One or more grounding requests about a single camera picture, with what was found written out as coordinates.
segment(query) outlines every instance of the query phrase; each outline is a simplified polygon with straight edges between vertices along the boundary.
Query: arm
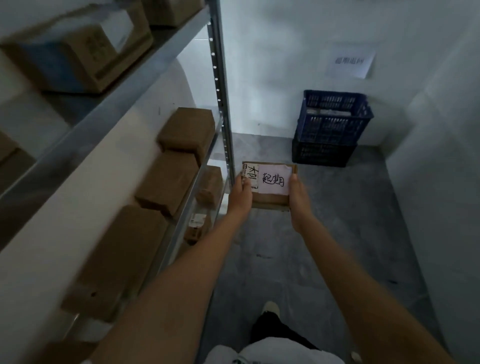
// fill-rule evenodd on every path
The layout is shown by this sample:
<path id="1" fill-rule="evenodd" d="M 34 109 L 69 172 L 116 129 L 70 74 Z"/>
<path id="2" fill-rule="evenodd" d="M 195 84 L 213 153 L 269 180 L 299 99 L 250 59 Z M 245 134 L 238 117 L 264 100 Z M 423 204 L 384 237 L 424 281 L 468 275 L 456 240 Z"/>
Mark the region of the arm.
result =
<path id="1" fill-rule="evenodd" d="M 330 236 L 310 210 L 305 186 L 290 179 L 294 229 L 312 254 L 365 363 L 454 363 L 428 331 Z"/>
<path id="2" fill-rule="evenodd" d="M 251 207 L 250 180 L 243 188 L 239 176 L 227 214 L 125 310 L 93 353 L 92 363 L 193 363 L 230 241 Z"/>

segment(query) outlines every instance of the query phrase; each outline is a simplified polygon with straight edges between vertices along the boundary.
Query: stacked crates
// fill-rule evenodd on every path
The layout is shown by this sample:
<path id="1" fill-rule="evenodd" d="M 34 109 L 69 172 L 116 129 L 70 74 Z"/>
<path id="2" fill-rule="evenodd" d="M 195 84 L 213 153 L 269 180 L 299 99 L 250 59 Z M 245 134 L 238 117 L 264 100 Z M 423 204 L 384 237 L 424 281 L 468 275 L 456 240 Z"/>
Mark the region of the stacked crates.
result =
<path id="1" fill-rule="evenodd" d="M 364 94 L 305 90 L 292 141 L 293 162 L 344 167 L 372 118 Z"/>

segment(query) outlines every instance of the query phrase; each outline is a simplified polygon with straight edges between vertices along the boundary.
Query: person's left hand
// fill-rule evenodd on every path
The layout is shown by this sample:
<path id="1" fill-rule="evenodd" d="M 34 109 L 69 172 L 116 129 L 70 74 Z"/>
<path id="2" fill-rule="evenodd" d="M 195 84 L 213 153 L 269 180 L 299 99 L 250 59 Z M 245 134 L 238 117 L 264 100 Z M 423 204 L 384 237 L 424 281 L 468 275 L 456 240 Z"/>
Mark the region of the person's left hand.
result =
<path id="1" fill-rule="evenodd" d="M 243 179 L 239 174 L 235 179 L 235 184 L 228 196 L 227 214 L 237 215 L 241 221 L 247 219 L 248 213 L 252 208 L 252 184 L 250 178 Z"/>

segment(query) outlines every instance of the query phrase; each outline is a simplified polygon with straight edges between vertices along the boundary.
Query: tile floor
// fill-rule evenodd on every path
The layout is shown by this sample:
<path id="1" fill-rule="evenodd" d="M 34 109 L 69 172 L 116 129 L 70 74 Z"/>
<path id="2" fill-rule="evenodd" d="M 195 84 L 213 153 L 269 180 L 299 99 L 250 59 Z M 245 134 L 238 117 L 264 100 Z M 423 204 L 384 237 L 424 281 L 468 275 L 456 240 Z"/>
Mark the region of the tile floor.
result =
<path id="1" fill-rule="evenodd" d="M 236 171 L 243 160 L 291 163 L 291 139 L 234 134 Z M 374 279 L 443 342 L 407 228 L 377 148 L 360 146 L 346 168 L 299 165 L 315 215 Z M 289 212 L 253 209 L 217 281 L 197 357 L 215 345 L 240 351 L 266 301 L 322 350 L 346 358 L 343 317 Z"/>

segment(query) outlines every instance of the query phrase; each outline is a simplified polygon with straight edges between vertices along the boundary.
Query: hand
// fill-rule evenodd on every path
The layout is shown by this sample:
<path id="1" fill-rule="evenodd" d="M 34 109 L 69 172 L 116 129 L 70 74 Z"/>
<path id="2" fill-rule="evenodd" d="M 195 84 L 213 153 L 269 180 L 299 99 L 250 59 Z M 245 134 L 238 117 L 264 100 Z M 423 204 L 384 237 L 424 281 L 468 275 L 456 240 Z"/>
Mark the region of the hand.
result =
<path id="1" fill-rule="evenodd" d="M 310 198 L 305 185 L 296 174 L 290 176 L 288 188 L 292 225 L 296 232 L 300 232 L 301 224 L 310 218 L 314 218 L 310 208 Z"/>
<path id="2" fill-rule="evenodd" d="M 227 214 L 235 214 L 241 218 L 241 221 L 247 219 L 248 213 L 252 208 L 252 185 L 250 178 L 243 179 L 238 175 L 235 179 L 235 184 L 228 196 Z"/>

